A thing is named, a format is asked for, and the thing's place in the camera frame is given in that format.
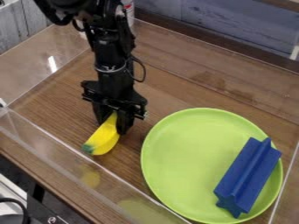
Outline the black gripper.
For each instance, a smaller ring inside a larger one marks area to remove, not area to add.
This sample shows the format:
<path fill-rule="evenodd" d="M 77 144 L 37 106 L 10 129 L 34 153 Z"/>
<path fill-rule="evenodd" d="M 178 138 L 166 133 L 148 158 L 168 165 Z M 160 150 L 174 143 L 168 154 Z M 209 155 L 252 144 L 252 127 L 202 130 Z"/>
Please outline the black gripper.
<path fill-rule="evenodd" d="M 97 73 L 97 80 L 83 80 L 82 99 L 92 103 L 97 124 L 101 125 L 113 110 L 116 131 L 124 135 L 133 125 L 134 117 L 145 118 L 146 99 L 134 91 L 133 70 L 122 68 L 112 73 Z"/>

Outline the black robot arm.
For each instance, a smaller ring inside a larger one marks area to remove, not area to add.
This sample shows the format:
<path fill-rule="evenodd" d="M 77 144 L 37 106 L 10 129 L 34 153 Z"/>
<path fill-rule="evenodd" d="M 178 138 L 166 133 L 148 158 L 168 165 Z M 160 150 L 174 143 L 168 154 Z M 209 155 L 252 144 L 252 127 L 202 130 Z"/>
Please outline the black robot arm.
<path fill-rule="evenodd" d="M 145 117 L 146 99 L 136 92 L 140 59 L 132 54 L 136 36 L 121 0 L 33 0 L 54 25 L 82 32 L 94 53 L 96 80 L 83 80 L 82 99 L 92 104 L 98 123 L 116 115 L 116 132 L 126 133 L 134 119 Z"/>

